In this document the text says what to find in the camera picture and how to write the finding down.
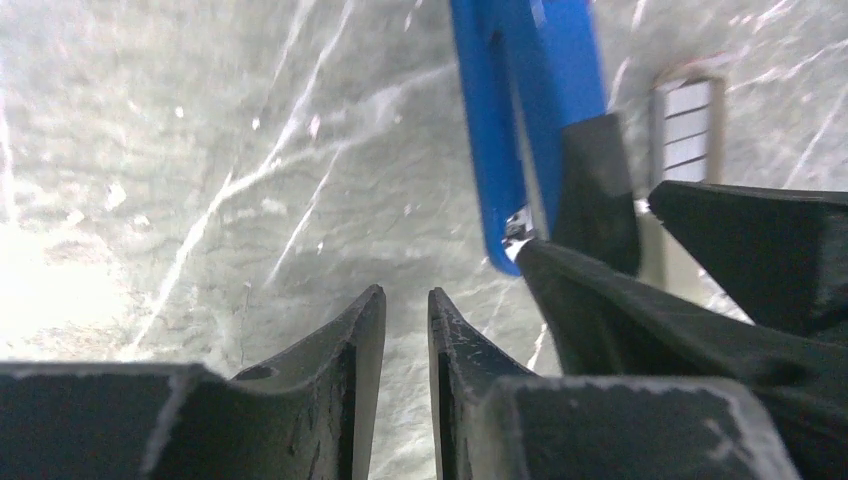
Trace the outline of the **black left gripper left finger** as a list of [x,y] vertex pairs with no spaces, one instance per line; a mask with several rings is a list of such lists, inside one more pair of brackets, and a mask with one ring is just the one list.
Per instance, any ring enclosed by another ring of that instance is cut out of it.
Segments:
[[5,479],[364,479],[386,296],[225,379],[200,364],[5,363]]

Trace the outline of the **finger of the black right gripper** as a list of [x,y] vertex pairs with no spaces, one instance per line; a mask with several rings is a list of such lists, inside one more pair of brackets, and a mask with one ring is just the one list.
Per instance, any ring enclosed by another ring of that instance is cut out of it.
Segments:
[[803,477],[846,477],[844,346],[717,314],[541,240],[517,263],[565,373],[734,380],[766,407]]
[[846,337],[846,193],[664,181],[648,201],[755,323]]

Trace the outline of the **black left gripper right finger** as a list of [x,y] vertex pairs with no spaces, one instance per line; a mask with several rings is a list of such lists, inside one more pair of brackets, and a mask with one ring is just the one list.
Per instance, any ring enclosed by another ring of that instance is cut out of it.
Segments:
[[428,298],[441,479],[795,479],[765,408],[710,377],[542,377]]

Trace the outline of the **blue black stapler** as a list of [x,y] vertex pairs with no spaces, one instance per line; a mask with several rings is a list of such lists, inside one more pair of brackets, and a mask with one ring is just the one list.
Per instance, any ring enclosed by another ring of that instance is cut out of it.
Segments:
[[450,5],[483,236],[518,275],[533,238],[636,275],[638,221],[586,1]]

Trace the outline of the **brown cardboard staple tray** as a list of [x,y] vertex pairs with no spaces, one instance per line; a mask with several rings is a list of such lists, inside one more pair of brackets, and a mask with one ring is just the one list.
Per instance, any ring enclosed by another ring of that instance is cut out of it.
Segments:
[[707,61],[661,73],[650,92],[649,189],[664,180],[719,184],[725,158],[726,80]]

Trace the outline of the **grey staple strips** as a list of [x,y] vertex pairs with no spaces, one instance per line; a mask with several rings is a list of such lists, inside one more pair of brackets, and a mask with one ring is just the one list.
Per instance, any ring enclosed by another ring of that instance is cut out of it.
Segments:
[[711,97],[712,87],[707,81],[683,85],[665,96],[662,140],[665,179],[706,179]]

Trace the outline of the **beige white stapler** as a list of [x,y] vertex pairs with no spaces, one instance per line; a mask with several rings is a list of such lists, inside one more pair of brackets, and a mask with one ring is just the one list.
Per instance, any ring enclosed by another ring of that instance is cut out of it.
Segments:
[[753,325],[748,315],[664,228],[646,199],[634,202],[641,235],[639,280],[715,313]]

